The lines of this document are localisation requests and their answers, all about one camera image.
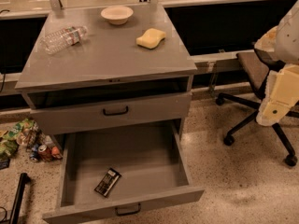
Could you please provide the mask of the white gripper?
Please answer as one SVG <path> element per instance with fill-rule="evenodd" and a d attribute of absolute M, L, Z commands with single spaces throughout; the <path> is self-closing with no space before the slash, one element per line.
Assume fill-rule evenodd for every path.
<path fill-rule="evenodd" d="M 272 70 L 267 77 L 265 97 L 256 117 L 262 126 L 278 123 L 299 101 L 299 66 L 285 65 L 275 58 L 276 34 L 275 26 L 254 44 L 258 59 Z"/>

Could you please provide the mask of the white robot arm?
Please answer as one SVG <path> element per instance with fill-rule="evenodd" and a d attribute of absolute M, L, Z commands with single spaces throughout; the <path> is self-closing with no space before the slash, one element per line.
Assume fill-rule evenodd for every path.
<path fill-rule="evenodd" d="M 265 97 L 256 118 L 260 125 L 272 126 L 299 101 L 299 1 L 277 26 L 257 41 L 254 48 L 273 54 L 284 62 L 277 72 L 269 73 Z"/>

